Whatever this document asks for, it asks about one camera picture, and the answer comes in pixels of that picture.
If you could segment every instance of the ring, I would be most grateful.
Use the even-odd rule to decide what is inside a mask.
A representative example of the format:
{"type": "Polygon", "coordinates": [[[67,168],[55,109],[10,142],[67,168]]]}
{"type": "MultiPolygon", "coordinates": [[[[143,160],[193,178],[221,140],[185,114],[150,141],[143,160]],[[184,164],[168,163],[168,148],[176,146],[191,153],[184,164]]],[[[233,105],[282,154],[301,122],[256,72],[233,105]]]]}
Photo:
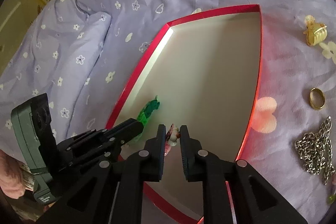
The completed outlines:
{"type": "Polygon", "coordinates": [[[309,92],[309,104],[315,110],[320,110],[324,107],[326,99],[322,90],[318,88],[313,88],[309,92]]]}

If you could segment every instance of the chain link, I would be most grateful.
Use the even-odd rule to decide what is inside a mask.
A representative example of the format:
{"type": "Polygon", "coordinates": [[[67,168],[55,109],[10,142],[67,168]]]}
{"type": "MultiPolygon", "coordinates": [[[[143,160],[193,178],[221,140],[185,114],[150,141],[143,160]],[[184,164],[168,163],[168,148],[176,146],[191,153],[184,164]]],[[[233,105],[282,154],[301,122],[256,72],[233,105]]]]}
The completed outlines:
{"type": "Polygon", "coordinates": [[[312,174],[319,175],[323,171],[323,184],[335,173],[332,164],[333,150],[329,139],[331,118],[328,117],[320,126],[317,134],[305,133],[300,140],[294,143],[300,159],[304,160],[303,169],[312,174]]]}

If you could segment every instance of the chain necklace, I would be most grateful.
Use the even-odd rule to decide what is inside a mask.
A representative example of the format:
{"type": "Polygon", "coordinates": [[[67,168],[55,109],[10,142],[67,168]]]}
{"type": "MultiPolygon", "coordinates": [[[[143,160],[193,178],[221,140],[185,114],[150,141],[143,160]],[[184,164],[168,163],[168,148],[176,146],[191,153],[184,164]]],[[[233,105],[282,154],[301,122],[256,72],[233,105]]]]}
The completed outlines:
{"type": "Polygon", "coordinates": [[[304,160],[303,169],[312,175],[319,175],[323,171],[323,184],[326,185],[329,178],[335,173],[331,162],[333,156],[331,140],[331,118],[328,117],[320,126],[320,130],[305,133],[294,145],[300,159],[304,160]]]}

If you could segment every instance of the yellow hair claw clip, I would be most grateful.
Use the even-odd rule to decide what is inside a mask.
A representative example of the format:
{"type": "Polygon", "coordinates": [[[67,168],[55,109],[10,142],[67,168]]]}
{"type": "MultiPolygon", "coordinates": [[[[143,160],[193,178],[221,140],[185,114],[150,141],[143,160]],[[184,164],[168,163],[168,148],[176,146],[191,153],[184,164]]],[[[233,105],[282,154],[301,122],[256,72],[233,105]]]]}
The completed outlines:
{"type": "Polygon", "coordinates": [[[307,26],[307,30],[303,33],[307,34],[308,46],[315,46],[327,37],[327,26],[323,23],[316,23],[313,16],[306,16],[304,22],[307,26]]]}

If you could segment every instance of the silver screw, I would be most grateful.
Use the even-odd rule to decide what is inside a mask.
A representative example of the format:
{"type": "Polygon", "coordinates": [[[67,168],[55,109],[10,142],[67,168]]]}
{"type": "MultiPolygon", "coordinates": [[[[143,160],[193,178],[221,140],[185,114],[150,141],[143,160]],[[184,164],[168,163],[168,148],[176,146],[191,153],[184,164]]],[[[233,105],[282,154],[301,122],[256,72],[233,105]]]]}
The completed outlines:
{"type": "Polygon", "coordinates": [[[149,155],[149,152],[147,150],[141,150],[139,151],[140,157],[147,157],[149,155]]]}
{"type": "Polygon", "coordinates": [[[240,167],[246,167],[247,166],[247,162],[244,161],[244,160],[237,160],[236,163],[240,167]]]}
{"type": "Polygon", "coordinates": [[[199,154],[201,157],[205,157],[208,155],[208,151],[207,150],[198,150],[197,154],[199,154]]]}
{"type": "Polygon", "coordinates": [[[109,167],[110,166],[110,162],[108,160],[102,160],[100,163],[99,163],[99,166],[101,168],[106,168],[106,167],[109,167]]]}

